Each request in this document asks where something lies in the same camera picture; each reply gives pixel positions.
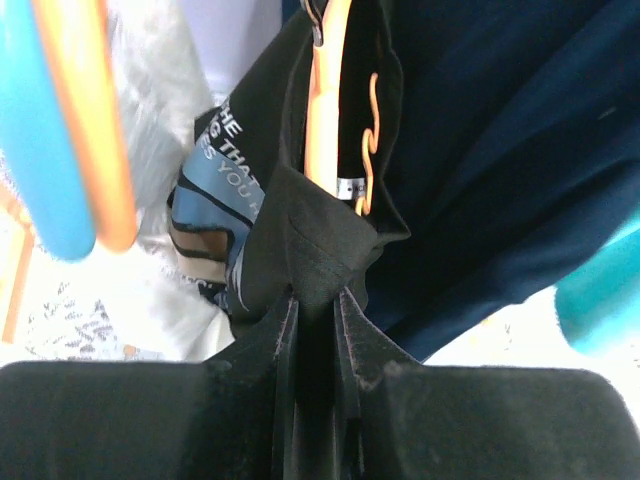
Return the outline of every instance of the clothing tag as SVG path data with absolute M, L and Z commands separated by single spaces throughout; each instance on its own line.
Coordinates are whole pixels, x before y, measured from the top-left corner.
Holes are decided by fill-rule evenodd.
M 366 195 L 367 180 L 365 178 L 338 178 L 339 200 L 355 200 Z

